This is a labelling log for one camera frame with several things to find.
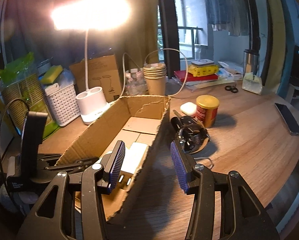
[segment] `black cable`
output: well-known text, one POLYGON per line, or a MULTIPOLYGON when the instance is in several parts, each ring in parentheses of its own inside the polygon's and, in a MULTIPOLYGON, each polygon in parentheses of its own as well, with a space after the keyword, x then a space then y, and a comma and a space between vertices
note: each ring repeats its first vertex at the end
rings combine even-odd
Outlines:
MULTIPOLYGON (((16 102, 16 101, 21 101, 21 102, 23 102, 23 103, 26 105, 27 110, 29 111, 29 106, 28 106, 28 104, 27 104, 23 99, 21 99, 21 98, 13 99, 12 101, 10 101, 10 102, 6 105, 6 107, 5 107, 5 109, 4 109, 4 112, 3 112, 3 115, 2 115, 2 117, 1 117, 1 121, 0 121, 0 143, 1 143, 1 127, 2 127, 2 123, 3 123, 3 120, 4 120, 5 114, 6 114, 7 110, 8 110, 8 108, 10 107, 10 105, 11 105, 12 103, 16 102)), ((2 158, 1 158, 1 146, 0 146, 0 170, 1 170, 2 177, 3 177, 3 182, 4 182, 4 186, 5 186, 6 192, 7 192, 8 196, 9 196, 9 198, 11 199, 13 205, 14 205, 14 206, 16 207, 16 209, 22 214, 22 212, 20 211, 19 206, 16 204, 15 200, 12 198, 11 193, 9 192, 9 190, 8 190, 8 188, 7 188, 7 183, 6 183, 6 179, 5 179, 5 176, 4 176, 3 164, 2 164, 2 158)))

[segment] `canister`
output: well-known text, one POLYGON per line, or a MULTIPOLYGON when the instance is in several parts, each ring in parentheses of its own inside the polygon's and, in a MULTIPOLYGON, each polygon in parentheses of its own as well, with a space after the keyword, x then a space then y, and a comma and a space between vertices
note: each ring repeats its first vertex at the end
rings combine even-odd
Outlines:
POLYGON ((205 128, 210 128, 216 119, 219 100, 216 97, 203 95, 196 98, 196 118, 200 120, 205 128))

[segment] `desk lamp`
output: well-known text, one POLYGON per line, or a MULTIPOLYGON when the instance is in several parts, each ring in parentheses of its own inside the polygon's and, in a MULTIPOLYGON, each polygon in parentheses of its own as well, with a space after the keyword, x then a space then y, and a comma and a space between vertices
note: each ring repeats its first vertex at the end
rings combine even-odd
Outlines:
POLYGON ((88 30, 99 31, 114 29, 128 19, 130 7, 125 0, 80 0, 56 8, 51 17, 58 30, 86 30, 85 35, 85 85, 86 91, 78 94, 76 100, 85 124, 96 120, 109 104, 102 87, 88 87, 88 30))

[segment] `curtain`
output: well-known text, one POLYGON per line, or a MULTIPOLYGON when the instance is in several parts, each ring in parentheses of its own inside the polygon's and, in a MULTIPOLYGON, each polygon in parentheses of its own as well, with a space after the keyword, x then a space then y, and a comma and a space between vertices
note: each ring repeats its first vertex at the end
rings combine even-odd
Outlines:
MULTIPOLYGON (((52 10, 74 0, 8 0, 4 15, 7 62, 34 52, 36 63, 52 58, 52 64, 68 67, 83 59, 85 33, 76 30, 55 30, 52 10)), ((127 0, 131 15, 114 30, 90 30, 89 57, 115 54, 121 67, 123 52, 140 65, 145 56, 157 49, 158 0, 127 0)))
POLYGON ((281 0, 268 0, 268 2, 273 22, 273 48, 265 87, 277 93, 285 61, 285 21, 281 0))
POLYGON ((291 69, 293 65, 295 40, 294 40, 294 30, 293 30, 291 15, 286 0, 281 0, 281 1, 283 6, 285 27, 286 27, 286 56, 285 56, 285 63, 284 63, 284 68, 283 68, 283 73, 281 78, 281 84, 278 88, 277 94, 282 98, 286 98, 288 88, 289 88, 291 69))

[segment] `desk surface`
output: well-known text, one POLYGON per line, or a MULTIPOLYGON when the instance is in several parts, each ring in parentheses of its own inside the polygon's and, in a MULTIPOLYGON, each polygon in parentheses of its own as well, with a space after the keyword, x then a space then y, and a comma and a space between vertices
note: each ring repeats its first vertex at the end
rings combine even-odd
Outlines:
MULTIPOLYGON (((265 93, 262 96, 239 90, 233 94, 224 85, 191 92, 184 89, 171 101, 172 110, 197 96, 208 94, 220 101, 215 125, 209 128, 211 142, 195 157, 210 156, 213 171, 238 171, 261 203, 266 206, 284 185, 299 159, 299 137, 289 135, 274 103, 286 103, 282 98, 265 93)), ((299 123, 299 112, 288 105, 299 123)), ((80 119, 69 124, 73 136, 80 129, 80 119)), ((61 130, 57 140, 61 140, 61 130)), ((44 141, 40 152, 55 152, 44 141)), ((72 138, 64 138, 67 143, 72 138)), ((185 238, 193 196, 179 188, 170 157, 169 142, 162 145, 153 169, 124 227, 109 226, 110 239, 181 239, 185 238)), ((219 238, 220 196, 216 195, 214 238, 219 238)))

